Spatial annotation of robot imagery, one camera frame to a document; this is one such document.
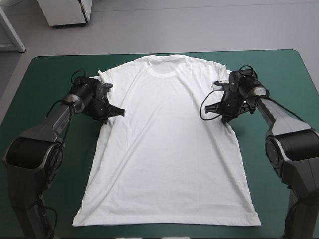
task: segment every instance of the white t-shirt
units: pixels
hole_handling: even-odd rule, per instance
[[[144,56],[99,72],[114,85],[110,103],[126,114],[101,128],[73,226],[259,226],[234,131],[220,118],[199,117],[212,83],[228,80],[229,72],[183,55]]]

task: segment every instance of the wire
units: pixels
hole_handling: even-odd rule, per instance
[[[62,101],[64,104],[66,105],[69,105],[69,111],[70,111],[70,115],[69,115],[69,120],[68,120],[68,124],[66,126],[66,129],[65,129],[65,133],[64,133],[64,136],[63,136],[63,139],[60,143],[60,146],[59,146],[59,149],[58,149],[58,152],[57,154],[55,155],[54,157],[54,163],[52,165],[52,167],[50,168],[51,171],[49,171],[48,175],[47,175],[47,180],[48,180],[48,183],[51,183],[51,180],[50,180],[50,176],[52,174],[55,174],[57,169],[61,166],[62,164],[62,161],[63,161],[63,156],[61,157],[61,161],[59,163],[59,165],[56,166],[56,162],[57,162],[57,159],[60,155],[60,153],[63,154],[63,151],[62,151],[62,148],[63,148],[63,145],[64,145],[64,142],[65,142],[65,139],[66,139],[66,136],[68,134],[68,131],[69,131],[69,128],[70,128],[70,125],[71,125],[71,119],[72,119],[72,109],[73,109],[73,112],[75,113],[75,108],[74,108],[74,102],[65,102],[65,101]]]
[[[202,120],[205,120],[205,121],[208,121],[208,120],[214,120],[214,119],[216,119],[217,117],[220,117],[221,115],[217,115],[217,116],[215,116],[215,117],[213,117],[213,118],[210,118],[210,119],[204,119],[202,116],[201,116],[201,108],[203,107],[203,104],[204,104],[204,102],[207,100],[207,98],[210,96],[210,94],[212,94],[213,92],[215,92],[215,90],[213,90],[212,92],[210,92],[206,97],[205,97],[205,99],[203,100],[203,102],[201,103],[201,105],[200,105],[200,108],[199,108],[199,117],[202,119]]]
[[[294,117],[296,117],[297,119],[301,120],[302,122],[305,122],[299,115],[297,115],[296,113],[294,113],[293,111],[289,110],[288,108],[286,108],[285,106],[281,105],[280,103],[278,103],[277,101],[275,101],[274,99],[268,97],[268,96],[259,96],[259,95],[256,95],[256,96],[250,96],[250,97],[247,97],[244,99],[247,100],[247,99],[251,99],[251,98],[261,98],[261,99],[266,99],[266,100],[269,100],[271,102],[274,102],[275,104],[277,104],[279,107],[283,108],[285,111],[291,113]]]
[[[51,210],[51,211],[54,212],[54,214],[55,214],[55,221],[54,221],[53,231],[55,231],[56,225],[57,225],[57,223],[58,223],[58,212],[57,212],[54,208],[52,208],[52,207],[44,206],[43,208],[49,209],[49,210]]]
[[[55,105],[56,105],[57,103],[59,103],[59,102],[64,102],[64,100],[58,100],[58,101],[54,102],[53,105],[51,106],[49,112],[46,114],[46,116],[45,116],[46,118],[48,118],[49,114],[51,113],[51,111],[53,110],[53,108],[55,107]]]
[[[77,71],[75,71],[75,72],[72,74],[72,76],[71,76],[71,83],[72,83],[72,85],[74,84],[73,76],[74,76],[76,73],[79,73],[79,72],[83,72],[83,76],[81,76],[81,78],[83,78],[83,77],[86,76],[85,70],[77,70]]]

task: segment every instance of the green table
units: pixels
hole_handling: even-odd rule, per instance
[[[237,70],[251,65],[271,96],[297,112],[313,128],[319,129],[319,96],[297,51],[230,51],[184,53],[191,57],[216,61]],[[36,57],[23,78],[10,108],[0,126],[0,155],[24,129],[40,123],[56,100],[69,90],[70,76],[85,69],[97,75],[141,54],[83,55]],[[275,238],[282,234],[287,212],[289,190],[274,173],[264,152],[264,136],[268,127],[259,112],[244,114],[233,120],[242,153],[253,204],[260,216],[261,227],[227,227],[182,224],[148,224],[126,226],[71,226],[85,191],[101,123],[76,115],[66,139],[62,167],[49,191],[46,204],[59,213],[56,234],[70,238],[114,238],[189,236],[193,238]],[[15,214],[7,196],[5,168],[0,166],[0,237],[21,237]],[[319,227],[315,231],[319,236]]]

